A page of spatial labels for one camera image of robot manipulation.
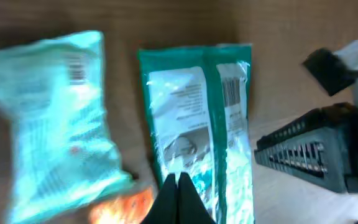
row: crinkled plastic wrapper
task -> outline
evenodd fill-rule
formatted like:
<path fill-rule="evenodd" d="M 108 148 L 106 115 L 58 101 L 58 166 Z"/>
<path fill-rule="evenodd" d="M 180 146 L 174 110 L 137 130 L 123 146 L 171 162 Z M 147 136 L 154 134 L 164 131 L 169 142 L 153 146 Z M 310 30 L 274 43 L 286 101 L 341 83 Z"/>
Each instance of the crinkled plastic wrapper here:
<path fill-rule="evenodd" d="M 11 122 L 8 223 L 37 223 L 132 186 L 103 106 L 103 35 L 0 50 L 0 112 Z"/>
<path fill-rule="evenodd" d="M 251 46 L 141 50 L 139 59 L 160 184 L 187 172 L 218 223 L 253 223 Z"/>
<path fill-rule="evenodd" d="M 150 211 L 153 202 L 152 187 L 134 195 L 122 195 L 93 207 L 89 213 L 89 222 L 91 224 L 140 224 Z"/>

